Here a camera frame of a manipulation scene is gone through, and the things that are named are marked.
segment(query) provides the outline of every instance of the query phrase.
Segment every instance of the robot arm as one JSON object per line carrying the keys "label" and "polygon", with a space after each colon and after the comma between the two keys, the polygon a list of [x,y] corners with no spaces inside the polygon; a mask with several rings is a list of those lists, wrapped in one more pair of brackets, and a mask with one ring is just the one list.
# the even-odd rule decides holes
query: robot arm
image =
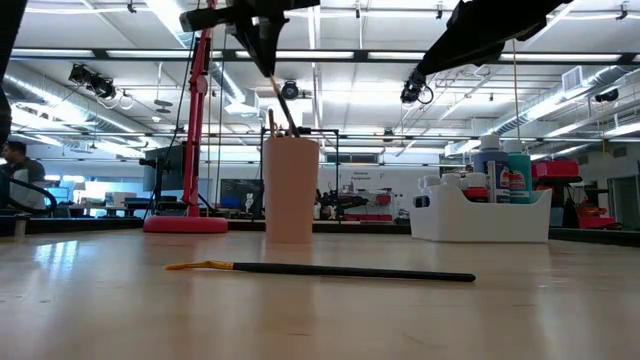
{"label": "robot arm", "polygon": [[235,0],[223,9],[199,9],[180,15],[184,31],[198,31],[219,24],[247,50],[264,77],[274,74],[278,38],[289,22],[284,12],[320,5],[320,0]]}
{"label": "robot arm", "polygon": [[466,64],[497,60],[505,42],[526,41],[545,26],[547,14],[573,0],[460,0],[447,30],[424,55],[405,83],[400,98],[418,100],[426,77]]}

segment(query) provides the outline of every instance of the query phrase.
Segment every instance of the computer monitor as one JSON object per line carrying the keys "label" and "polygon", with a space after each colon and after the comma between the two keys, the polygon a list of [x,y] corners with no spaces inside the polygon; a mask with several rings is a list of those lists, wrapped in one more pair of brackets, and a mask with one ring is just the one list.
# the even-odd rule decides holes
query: computer monitor
{"label": "computer monitor", "polygon": [[262,214],[262,186],[260,180],[220,180],[220,206],[238,209],[260,217]]}
{"label": "computer monitor", "polygon": [[[156,149],[145,153],[146,160],[156,160],[167,156],[167,149]],[[174,145],[169,152],[169,169],[162,173],[162,190],[182,190],[184,189],[184,157],[186,144]],[[143,190],[153,191],[156,185],[156,169],[151,166],[144,167]]]}

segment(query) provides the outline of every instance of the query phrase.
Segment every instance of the red pole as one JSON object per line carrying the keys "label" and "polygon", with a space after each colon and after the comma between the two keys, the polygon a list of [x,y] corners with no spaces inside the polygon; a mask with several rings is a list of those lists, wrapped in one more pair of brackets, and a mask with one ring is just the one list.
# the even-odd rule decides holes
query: red pole
{"label": "red pole", "polygon": [[[209,0],[210,8],[216,8],[216,1]],[[189,106],[189,131],[187,133],[187,148],[184,159],[184,178],[182,201],[188,205],[187,215],[199,217],[198,206],[198,175],[200,169],[200,137],[202,136],[202,120],[204,117],[204,98],[209,90],[209,84],[204,76],[205,60],[207,58],[206,45],[211,38],[211,29],[202,30],[200,43],[193,57],[189,91],[191,104]]]}

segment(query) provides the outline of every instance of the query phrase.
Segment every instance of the round red base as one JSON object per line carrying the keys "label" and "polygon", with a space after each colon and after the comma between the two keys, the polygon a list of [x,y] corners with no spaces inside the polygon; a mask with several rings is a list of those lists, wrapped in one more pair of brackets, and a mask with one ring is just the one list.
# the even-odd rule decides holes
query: round red base
{"label": "round red base", "polygon": [[229,231],[225,218],[152,216],[144,221],[144,232],[183,234],[223,234]]}

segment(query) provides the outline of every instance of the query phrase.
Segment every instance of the window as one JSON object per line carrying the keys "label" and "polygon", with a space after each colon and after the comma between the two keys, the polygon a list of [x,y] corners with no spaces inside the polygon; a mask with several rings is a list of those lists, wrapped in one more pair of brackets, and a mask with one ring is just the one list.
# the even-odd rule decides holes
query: window
{"label": "window", "polygon": [[623,156],[627,156],[627,147],[626,146],[621,146],[619,148],[613,149],[613,157],[614,158],[619,158],[619,157],[623,157]]}
{"label": "window", "polygon": [[586,165],[589,163],[589,155],[578,156],[578,165]]}
{"label": "window", "polygon": [[[359,163],[359,164],[377,164],[379,162],[379,154],[340,154],[340,163]],[[327,154],[327,162],[336,162],[336,153]]]}

